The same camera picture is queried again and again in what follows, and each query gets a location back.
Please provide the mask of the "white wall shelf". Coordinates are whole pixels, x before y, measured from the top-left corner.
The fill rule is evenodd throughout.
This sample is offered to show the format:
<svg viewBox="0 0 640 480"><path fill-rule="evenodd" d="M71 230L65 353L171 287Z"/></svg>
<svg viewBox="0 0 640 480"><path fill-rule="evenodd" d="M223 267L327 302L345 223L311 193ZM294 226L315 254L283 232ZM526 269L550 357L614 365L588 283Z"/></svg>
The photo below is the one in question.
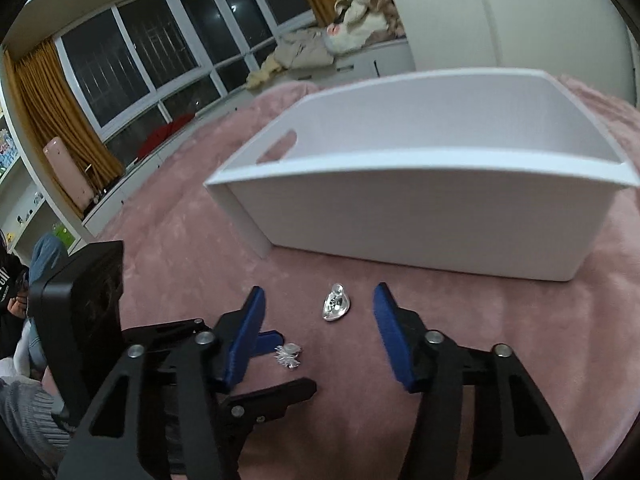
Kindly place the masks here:
<svg viewBox="0 0 640 480"><path fill-rule="evenodd" d="M67 250L76 252L94 236L55 188L42 156L26 136L15 103L2 96L1 107L1 132L11 137L16 149L16 156L1 173L1 231L9 252L30 263L36 241L47 233L60 234Z"/></svg>

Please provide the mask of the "pile of clothes on cabinet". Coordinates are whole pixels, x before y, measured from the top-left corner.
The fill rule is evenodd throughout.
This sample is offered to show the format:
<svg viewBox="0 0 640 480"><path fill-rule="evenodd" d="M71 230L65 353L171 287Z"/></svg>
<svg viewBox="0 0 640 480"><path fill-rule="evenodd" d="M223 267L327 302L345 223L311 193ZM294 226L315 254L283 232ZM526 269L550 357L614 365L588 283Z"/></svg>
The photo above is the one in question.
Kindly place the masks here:
<svg viewBox="0 0 640 480"><path fill-rule="evenodd" d="M251 72L245 88L254 90L286 70L312 70L332 65L337 58L364 47L405 36L394 0L336 0L335 20L283 35L259 70Z"/></svg>

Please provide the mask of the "pink cylindrical appliance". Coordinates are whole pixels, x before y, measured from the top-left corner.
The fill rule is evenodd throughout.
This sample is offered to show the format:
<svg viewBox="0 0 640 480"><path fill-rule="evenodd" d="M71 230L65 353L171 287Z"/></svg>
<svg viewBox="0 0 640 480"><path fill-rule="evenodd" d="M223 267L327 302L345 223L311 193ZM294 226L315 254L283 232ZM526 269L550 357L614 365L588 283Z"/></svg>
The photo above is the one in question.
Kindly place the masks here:
<svg viewBox="0 0 640 480"><path fill-rule="evenodd" d="M70 199L85 214L92 204L94 192L85 174L77 167L76 162L70 156L64 142L59 136L53 138L44 148L46 156L55 177L60 182L62 189L70 196Z"/></svg>

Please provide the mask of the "white rectangular storage box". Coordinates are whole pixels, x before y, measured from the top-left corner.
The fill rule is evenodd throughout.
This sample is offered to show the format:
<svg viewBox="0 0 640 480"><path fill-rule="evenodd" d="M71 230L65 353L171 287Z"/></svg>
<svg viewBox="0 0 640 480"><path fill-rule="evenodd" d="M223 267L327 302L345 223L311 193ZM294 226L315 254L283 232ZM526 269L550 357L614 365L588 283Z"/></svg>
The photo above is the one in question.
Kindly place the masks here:
<svg viewBox="0 0 640 480"><path fill-rule="evenodd" d="M636 167L541 70L369 79L289 107L206 188L259 255L274 246L566 282Z"/></svg>

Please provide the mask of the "left mustard curtain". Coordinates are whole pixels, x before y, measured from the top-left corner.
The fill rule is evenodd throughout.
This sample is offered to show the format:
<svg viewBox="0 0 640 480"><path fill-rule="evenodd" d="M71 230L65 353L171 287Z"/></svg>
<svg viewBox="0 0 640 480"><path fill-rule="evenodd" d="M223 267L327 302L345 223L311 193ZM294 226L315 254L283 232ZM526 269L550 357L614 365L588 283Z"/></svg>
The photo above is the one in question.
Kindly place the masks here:
<svg viewBox="0 0 640 480"><path fill-rule="evenodd" d="M103 144L74 97L53 40L41 41L18 61L4 50L3 61L17 117L40 162L47 160L44 147L60 138L91 191L117 183L124 166Z"/></svg>

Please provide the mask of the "small spiky crystal earring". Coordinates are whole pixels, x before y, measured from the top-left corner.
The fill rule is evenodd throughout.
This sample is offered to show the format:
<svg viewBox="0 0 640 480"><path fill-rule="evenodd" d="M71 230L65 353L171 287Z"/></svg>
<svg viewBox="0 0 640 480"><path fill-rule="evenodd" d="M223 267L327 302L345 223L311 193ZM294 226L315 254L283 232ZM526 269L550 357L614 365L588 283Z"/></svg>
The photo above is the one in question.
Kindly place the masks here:
<svg viewBox="0 0 640 480"><path fill-rule="evenodd" d="M300 365L299 356L302 353L302 348L298 344L289 342L288 344L280 344L274 348L274 357L277 362L288 368L289 370L295 370Z"/></svg>

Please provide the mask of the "large dark window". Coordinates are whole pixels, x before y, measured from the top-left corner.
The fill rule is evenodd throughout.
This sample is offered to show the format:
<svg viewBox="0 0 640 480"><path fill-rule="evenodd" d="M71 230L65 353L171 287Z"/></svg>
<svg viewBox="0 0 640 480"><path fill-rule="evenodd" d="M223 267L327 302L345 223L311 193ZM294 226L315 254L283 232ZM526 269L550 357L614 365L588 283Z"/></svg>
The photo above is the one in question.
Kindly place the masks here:
<svg viewBox="0 0 640 480"><path fill-rule="evenodd" d="M245 84L292 30L307 0L127 0L55 39L81 109L126 167L156 129Z"/></svg>

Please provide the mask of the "light blue jeans leg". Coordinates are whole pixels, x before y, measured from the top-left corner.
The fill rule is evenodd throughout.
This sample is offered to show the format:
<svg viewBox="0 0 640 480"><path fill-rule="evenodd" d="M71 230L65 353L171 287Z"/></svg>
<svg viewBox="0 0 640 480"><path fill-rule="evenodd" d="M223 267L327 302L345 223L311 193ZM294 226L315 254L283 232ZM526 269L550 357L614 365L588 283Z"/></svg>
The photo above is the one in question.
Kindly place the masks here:
<svg viewBox="0 0 640 480"><path fill-rule="evenodd" d="M37 240L32 250L29 267L29 284L34 284L44 274L64 266L68 260L68 252L62 240L53 233L46 233Z"/></svg>

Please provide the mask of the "pink fluffy blanket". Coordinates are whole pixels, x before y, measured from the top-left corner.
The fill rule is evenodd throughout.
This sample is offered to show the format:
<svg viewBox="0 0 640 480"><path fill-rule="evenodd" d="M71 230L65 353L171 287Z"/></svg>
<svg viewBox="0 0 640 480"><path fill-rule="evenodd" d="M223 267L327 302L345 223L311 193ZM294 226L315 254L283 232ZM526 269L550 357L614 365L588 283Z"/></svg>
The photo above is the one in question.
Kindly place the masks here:
<svg viewBox="0 0 640 480"><path fill-rule="evenodd" d="M299 377L318 390L259 426L245 479L393 479L419 398L395 379L372 312L377 284L462 346L510 344L553 408L587 478L600 474L639 413L639 194L619 192L593 252L567 283L488 278L275 249L259 258L207 193L205 180L244 142L314 93L288 82L203 122L102 232L125 246L120 319L127 327L185 318L214 324L265 289L265 326L302 348L289 370L250 362L244 391ZM332 285L349 311L322 318Z"/></svg>

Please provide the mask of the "red cushion on sill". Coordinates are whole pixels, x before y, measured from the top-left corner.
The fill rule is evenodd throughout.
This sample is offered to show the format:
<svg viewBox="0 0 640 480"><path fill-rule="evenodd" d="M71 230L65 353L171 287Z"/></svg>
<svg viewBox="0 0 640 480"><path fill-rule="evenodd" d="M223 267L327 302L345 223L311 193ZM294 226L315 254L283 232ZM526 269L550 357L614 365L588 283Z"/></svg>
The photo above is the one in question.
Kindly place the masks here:
<svg viewBox="0 0 640 480"><path fill-rule="evenodd" d="M153 130L138 149L137 159L145 159L145 157L152 153L160 144L163 144L189 122L192 122L194 117L194 113L183 114L172 122L168 122L168 124Z"/></svg>

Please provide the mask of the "white curved wardrobe door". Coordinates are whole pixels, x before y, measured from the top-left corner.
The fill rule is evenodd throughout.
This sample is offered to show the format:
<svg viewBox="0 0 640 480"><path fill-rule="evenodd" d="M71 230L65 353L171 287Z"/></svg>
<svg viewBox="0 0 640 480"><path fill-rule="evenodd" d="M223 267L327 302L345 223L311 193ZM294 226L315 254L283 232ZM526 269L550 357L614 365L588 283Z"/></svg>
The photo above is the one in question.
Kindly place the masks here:
<svg viewBox="0 0 640 480"><path fill-rule="evenodd" d="M417 70L534 68L637 101L637 48L611 0L395 3Z"/></svg>

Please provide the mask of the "teardrop crystal pendant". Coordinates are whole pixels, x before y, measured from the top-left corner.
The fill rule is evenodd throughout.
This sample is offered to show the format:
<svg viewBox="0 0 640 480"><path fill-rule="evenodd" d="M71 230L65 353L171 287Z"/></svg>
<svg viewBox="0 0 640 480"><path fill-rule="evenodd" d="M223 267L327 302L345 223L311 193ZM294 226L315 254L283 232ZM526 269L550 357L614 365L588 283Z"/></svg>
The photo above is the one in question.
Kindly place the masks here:
<svg viewBox="0 0 640 480"><path fill-rule="evenodd" d="M322 318L326 322L335 322L342 318L350 309L350 299L344 286L340 283L332 285L328 296L323 301Z"/></svg>

